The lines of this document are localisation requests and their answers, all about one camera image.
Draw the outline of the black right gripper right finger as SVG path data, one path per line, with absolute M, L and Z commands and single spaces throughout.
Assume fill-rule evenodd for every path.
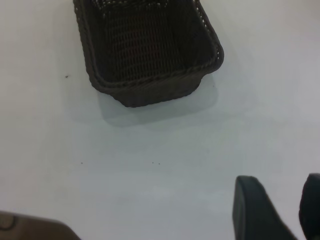
M 302 189 L 299 222 L 307 240 L 320 239 L 320 174 L 310 173 Z

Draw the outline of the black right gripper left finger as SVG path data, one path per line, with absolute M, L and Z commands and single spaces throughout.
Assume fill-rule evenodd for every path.
M 235 180 L 232 222 L 236 240 L 295 240 L 256 177 Z

